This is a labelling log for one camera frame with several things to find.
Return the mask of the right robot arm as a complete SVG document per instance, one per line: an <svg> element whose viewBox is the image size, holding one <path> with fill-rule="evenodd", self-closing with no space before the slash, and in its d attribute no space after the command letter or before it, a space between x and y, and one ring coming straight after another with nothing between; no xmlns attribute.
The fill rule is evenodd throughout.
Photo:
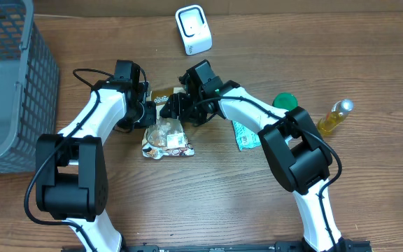
<svg viewBox="0 0 403 252"><path fill-rule="evenodd" d="M332 213L327 189L337 179L329 167L337 153L324 142L306 110L266 104L232 80L222 81L208 60L179 77L183 93L169 97L160 110L197 126L213 116L242 124L258 135L269 168L278 183L295 197L307 251L344 251L344 240Z"/></svg>

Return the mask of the green lid jar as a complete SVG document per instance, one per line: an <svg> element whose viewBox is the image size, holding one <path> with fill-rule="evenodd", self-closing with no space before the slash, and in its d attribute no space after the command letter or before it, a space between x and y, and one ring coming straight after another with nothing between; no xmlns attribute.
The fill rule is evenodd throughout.
<svg viewBox="0 0 403 252"><path fill-rule="evenodd" d="M291 111L298 107L298 101L293 94L289 92L282 92L276 95L272 102L272 106L278 109L286 109L288 111Z"/></svg>

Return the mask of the yellow dish soap bottle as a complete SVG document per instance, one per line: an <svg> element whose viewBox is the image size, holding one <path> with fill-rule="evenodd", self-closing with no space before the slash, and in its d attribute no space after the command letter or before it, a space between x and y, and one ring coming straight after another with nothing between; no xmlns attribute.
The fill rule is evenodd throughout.
<svg viewBox="0 0 403 252"><path fill-rule="evenodd" d="M331 135L332 131L342 123L353 111L354 103L350 99L343 99L334 104L331 111L322 117L316 127L322 137Z"/></svg>

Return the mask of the brown snack bag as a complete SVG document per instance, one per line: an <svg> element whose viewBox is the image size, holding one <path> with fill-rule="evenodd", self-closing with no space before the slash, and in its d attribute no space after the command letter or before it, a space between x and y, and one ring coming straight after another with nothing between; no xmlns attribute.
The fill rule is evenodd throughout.
<svg viewBox="0 0 403 252"><path fill-rule="evenodd" d="M153 90L147 101L156 103L156 123L148 127L143 135L142 154L145 158L159 160L163 157L190 157L195 150L184 133L183 126L178 119L162 118L160 110L174 93L183 91L182 87L171 87Z"/></svg>

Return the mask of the teal wet wipes pack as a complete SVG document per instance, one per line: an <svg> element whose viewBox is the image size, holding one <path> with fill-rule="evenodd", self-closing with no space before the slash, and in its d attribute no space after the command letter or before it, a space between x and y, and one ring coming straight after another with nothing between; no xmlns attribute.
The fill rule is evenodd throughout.
<svg viewBox="0 0 403 252"><path fill-rule="evenodd" d="M240 151L261 146L259 137L256 133L236 121L232 122L232 126L236 143Z"/></svg>

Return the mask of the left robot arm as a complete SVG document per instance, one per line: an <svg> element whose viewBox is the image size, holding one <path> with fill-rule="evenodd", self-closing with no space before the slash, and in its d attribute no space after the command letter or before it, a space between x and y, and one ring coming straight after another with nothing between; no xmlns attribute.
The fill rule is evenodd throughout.
<svg viewBox="0 0 403 252"><path fill-rule="evenodd" d="M108 177L103 144L112 130L130 133L156 122L156 105L147 99L145 71L118 60L113 73L90 84L90 100L56 134L36 142L36 173L24 196L34 223L68 226L81 251L126 251L123 235L108 217Z"/></svg>

